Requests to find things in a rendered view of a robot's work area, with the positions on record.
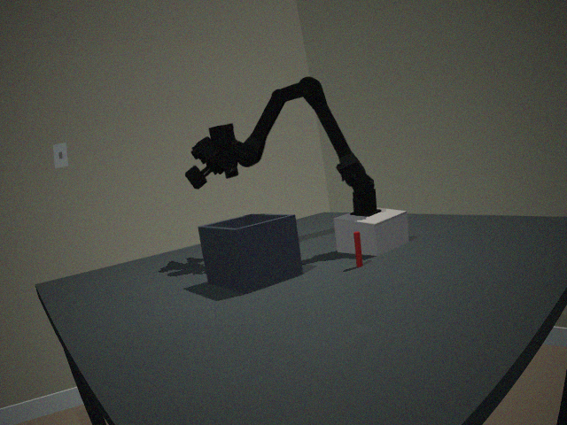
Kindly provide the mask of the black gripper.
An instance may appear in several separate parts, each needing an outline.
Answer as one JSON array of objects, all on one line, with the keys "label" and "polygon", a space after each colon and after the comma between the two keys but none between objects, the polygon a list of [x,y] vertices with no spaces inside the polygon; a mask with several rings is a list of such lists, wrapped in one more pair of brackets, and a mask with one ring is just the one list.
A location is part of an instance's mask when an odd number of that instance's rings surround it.
[{"label": "black gripper", "polygon": [[[221,150],[219,150],[221,151]],[[198,169],[198,167],[193,166],[191,169],[189,169],[186,173],[185,176],[186,178],[190,181],[191,185],[195,188],[195,189],[200,189],[203,185],[205,185],[207,183],[207,179],[206,177],[213,171],[214,174],[222,174],[224,171],[219,171],[217,170],[213,163],[214,163],[214,156],[219,152],[215,152],[215,154],[213,156],[210,157],[210,161],[206,162],[206,167],[200,171]]]}]

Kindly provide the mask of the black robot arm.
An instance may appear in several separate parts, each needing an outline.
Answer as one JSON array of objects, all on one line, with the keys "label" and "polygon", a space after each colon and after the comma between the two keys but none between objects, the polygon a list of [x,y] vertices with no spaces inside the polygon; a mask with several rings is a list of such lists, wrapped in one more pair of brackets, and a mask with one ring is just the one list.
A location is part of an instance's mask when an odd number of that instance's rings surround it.
[{"label": "black robot arm", "polygon": [[267,135],[284,103],[299,97],[304,97],[314,109],[338,155],[337,170],[342,176],[342,182],[346,181],[353,188],[351,215],[369,217],[380,213],[381,209],[377,209],[374,180],[366,174],[359,159],[350,151],[327,105],[322,84],[313,77],[304,77],[299,83],[275,90],[252,134],[243,143],[236,141],[233,124],[210,127],[211,139],[206,136],[192,147],[190,153],[205,164],[215,152],[221,150],[214,156],[214,167],[224,171],[226,179],[238,176],[238,163],[250,167],[260,161]]}]

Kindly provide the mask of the red peg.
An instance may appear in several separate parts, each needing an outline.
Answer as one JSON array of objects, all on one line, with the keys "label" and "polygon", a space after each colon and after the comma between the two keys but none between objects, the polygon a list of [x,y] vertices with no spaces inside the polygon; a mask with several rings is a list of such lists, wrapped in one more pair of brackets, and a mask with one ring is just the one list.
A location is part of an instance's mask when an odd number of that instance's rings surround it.
[{"label": "red peg", "polygon": [[356,251],[356,266],[362,267],[362,255],[361,255],[361,234],[360,231],[353,232],[354,236],[354,244],[355,244],[355,251]]}]

